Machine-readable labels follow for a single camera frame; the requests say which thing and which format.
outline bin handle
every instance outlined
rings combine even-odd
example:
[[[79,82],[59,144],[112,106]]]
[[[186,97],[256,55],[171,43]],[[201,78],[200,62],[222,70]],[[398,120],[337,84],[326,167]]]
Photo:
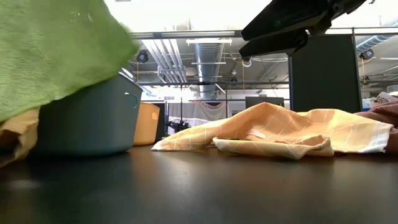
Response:
[[[129,99],[129,101],[130,101],[130,104],[131,104],[130,107],[136,109],[137,106],[138,106],[138,99],[137,99],[137,97],[134,96],[134,95],[132,95],[132,94],[130,94],[130,93],[128,93],[128,92],[125,92],[124,95],[128,97],[128,99]]]

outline white curtain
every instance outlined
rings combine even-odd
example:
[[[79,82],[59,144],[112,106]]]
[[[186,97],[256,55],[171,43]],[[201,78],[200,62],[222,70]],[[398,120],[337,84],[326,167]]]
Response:
[[[216,106],[208,105],[201,101],[182,104],[182,119],[191,127],[226,118],[226,103]],[[232,117],[232,111],[228,107],[228,117]],[[181,120],[181,104],[169,103],[169,121],[179,123]],[[169,127],[168,134],[174,134],[174,129]]]

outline orange container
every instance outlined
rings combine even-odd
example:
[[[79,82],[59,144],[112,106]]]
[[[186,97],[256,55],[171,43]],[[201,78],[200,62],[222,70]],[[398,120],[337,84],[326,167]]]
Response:
[[[155,142],[160,108],[150,103],[140,103],[134,145],[145,146]]]

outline yellow checkered cloth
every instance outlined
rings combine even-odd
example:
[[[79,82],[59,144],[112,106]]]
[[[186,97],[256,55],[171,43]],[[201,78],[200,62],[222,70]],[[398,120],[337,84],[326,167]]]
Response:
[[[334,109],[296,113],[262,103],[232,118],[186,129],[159,141],[153,151],[204,149],[214,142],[223,152],[300,159],[338,152],[384,152],[391,124]]]

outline green towel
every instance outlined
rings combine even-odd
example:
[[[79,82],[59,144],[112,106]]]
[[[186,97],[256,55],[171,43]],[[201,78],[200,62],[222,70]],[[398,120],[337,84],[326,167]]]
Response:
[[[0,18],[0,122],[115,76],[138,50],[103,0],[1,0]]]

